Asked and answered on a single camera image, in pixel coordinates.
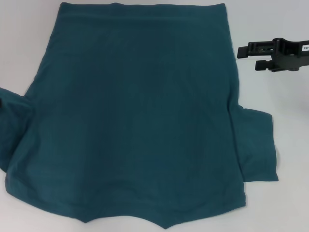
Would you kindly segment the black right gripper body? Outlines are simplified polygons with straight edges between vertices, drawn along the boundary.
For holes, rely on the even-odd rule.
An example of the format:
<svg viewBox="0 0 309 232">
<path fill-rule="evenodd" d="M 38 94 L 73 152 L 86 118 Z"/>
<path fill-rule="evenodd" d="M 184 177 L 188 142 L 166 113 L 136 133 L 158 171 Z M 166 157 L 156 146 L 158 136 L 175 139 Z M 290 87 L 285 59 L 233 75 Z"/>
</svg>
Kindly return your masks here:
<svg viewBox="0 0 309 232">
<path fill-rule="evenodd" d="M 273 72 L 298 71 L 301 67 L 309 66 L 309 40 L 292 42 L 275 38 L 273 43 Z"/>
</svg>

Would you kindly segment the teal blue t-shirt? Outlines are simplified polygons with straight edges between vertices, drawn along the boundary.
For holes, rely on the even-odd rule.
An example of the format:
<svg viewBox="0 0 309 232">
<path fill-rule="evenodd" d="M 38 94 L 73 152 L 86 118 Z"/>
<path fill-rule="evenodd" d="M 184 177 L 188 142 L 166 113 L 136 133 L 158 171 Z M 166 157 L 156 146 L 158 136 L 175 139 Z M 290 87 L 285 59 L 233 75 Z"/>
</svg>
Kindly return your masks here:
<svg viewBox="0 0 309 232">
<path fill-rule="evenodd" d="M 239 105 L 224 4 L 64 2 L 27 92 L 0 98 L 5 188 L 50 213 L 167 229 L 278 180 L 272 116 Z"/>
</svg>

